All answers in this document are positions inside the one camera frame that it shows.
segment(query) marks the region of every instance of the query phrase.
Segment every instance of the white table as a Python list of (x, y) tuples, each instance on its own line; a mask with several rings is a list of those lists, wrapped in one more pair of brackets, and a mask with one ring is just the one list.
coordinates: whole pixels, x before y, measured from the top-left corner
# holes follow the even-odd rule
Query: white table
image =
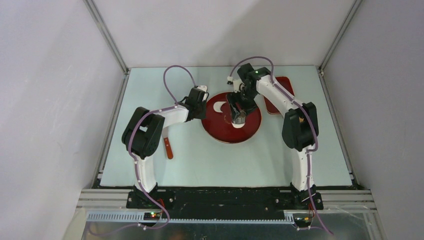
[[(227, 85), (231, 67), (189, 67), (198, 85), (207, 85), (210, 97), (232, 90)], [(165, 68), (133, 68), (123, 96), (100, 185), (133, 186), (134, 162), (121, 136), (134, 110), (169, 107), (173, 99), (163, 84)], [(317, 186), (350, 186), (351, 178), (315, 66), (276, 66), (275, 76), (290, 79), (295, 96), (317, 108), (319, 150), (313, 153), (312, 173)], [(177, 100), (193, 86), (188, 74), (173, 68), (167, 84)], [(159, 186), (265, 187), (289, 186), (292, 178), (290, 149), (282, 139), (283, 117), (267, 113), (263, 96), (256, 97), (262, 112), (258, 132), (249, 140), (226, 144), (209, 136), (201, 121), (172, 125), (169, 141), (174, 154), (167, 159), (163, 141), (154, 154), (154, 173)]]

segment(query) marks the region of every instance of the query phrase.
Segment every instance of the brown knife handle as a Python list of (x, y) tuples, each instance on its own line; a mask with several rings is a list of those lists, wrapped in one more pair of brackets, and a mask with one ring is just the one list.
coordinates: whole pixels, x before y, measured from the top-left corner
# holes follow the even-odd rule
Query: brown knife handle
[(167, 137), (165, 137), (163, 139), (163, 142), (165, 143), (166, 155), (168, 156), (168, 159), (173, 159), (174, 154), (172, 153), (170, 140)]

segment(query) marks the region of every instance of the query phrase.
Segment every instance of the wall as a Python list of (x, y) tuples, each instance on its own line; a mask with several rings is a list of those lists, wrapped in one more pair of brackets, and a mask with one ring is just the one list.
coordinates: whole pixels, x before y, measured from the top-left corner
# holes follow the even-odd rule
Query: wall
[(123, 74), (83, 1), (0, 9), (0, 239), (61, 239)]
[(389, 239), (422, 239), (424, 1), (364, 1), (325, 81)]
[(319, 65), (354, 0), (95, 2), (129, 67), (167, 67)]

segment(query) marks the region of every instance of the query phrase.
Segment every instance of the knife blade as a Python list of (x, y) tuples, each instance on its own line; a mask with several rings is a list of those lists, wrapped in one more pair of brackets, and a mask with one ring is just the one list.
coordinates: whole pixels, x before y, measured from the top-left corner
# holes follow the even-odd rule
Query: knife blade
[(173, 159), (174, 154), (172, 152), (170, 140), (168, 138), (168, 127), (164, 127), (162, 129), (162, 138), (163, 138), (163, 143), (165, 144), (166, 156), (168, 157), (168, 159)]

